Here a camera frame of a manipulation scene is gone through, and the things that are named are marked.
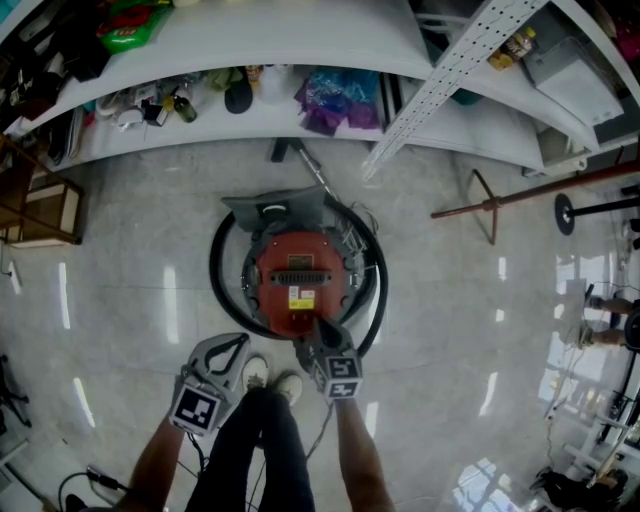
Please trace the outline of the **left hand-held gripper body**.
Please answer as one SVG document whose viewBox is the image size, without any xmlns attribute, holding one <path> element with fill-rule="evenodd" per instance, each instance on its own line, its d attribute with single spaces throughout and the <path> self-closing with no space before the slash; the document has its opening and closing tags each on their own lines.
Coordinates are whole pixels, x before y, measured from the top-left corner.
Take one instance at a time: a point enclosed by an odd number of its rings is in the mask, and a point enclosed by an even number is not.
<svg viewBox="0 0 640 512">
<path fill-rule="evenodd" d="M 184 365 L 169 409 L 169 422 L 187 433 L 209 436 L 226 420 L 238 401 L 225 375 Z"/>
</svg>

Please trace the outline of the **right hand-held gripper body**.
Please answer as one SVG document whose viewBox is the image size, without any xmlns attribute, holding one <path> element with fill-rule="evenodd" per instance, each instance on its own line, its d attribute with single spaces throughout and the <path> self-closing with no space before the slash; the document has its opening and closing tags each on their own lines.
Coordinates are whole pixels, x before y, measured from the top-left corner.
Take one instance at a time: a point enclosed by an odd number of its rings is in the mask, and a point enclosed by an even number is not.
<svg viewBox="0 0 640 512">
<path fill-rule="evenodd" d="M 295 347 L 299 362 L 299 342 Z M 342 356 L 324 357 L 321 362 L 300 363 L 300 365 L 309 374 L 325 400 L 354 398 L 361 387 L 362 365 L 355 348 Z"/>
</svg>

